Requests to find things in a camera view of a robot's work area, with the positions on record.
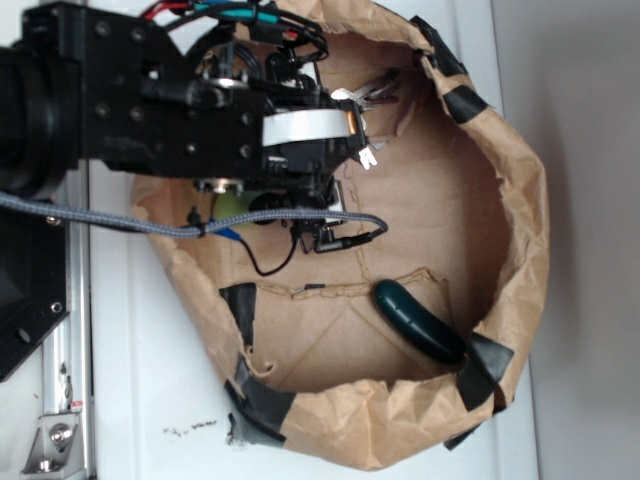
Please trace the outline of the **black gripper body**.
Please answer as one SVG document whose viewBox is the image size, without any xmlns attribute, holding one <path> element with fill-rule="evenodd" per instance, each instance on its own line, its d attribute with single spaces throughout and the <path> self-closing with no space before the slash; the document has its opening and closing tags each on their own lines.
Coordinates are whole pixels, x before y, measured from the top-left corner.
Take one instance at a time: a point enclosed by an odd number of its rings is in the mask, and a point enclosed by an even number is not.
<svg viewBox="0 0 640 480">
<path fill-rule="evenodd" d="M 21 193 L 49 196 L 81 160 L 215 187 L 328 192 L 366 144 L 360 110 L 301 73 L 321 27 L 274 3 L 188 2 L 216 25 L 187 53 L 171 27 L 57 2 L 25 11 Z"/>
</svg>

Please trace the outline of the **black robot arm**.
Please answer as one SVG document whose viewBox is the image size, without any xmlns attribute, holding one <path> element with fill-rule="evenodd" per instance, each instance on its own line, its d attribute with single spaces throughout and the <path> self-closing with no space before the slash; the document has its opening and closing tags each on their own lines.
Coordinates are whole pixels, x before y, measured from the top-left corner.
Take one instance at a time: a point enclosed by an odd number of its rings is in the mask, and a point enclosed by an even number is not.
<svg viewBox="0 0 640 480">
<path fill-rule="evenodd" d="M 219 188 L 325 195 L 366 144 L 358 104 L 314 78 L 315 22 L 256 1 L 159 1 L 140 16 L 26 10 L 1 52 L 1 188 L 49 196 L 82 160 Z"/>
</svg>

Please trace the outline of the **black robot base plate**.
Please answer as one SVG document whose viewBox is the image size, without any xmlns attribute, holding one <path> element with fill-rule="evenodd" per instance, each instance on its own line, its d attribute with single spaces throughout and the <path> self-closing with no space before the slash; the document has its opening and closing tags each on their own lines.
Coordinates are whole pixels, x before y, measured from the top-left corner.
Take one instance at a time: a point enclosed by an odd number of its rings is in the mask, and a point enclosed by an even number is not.
<svg viewBox="0 0 640 480">
<path fill-rule="evenodd" d="M 67 314 L 67 229 L 1 211 L 1 380 L 8 380 Z"/>
</svg>

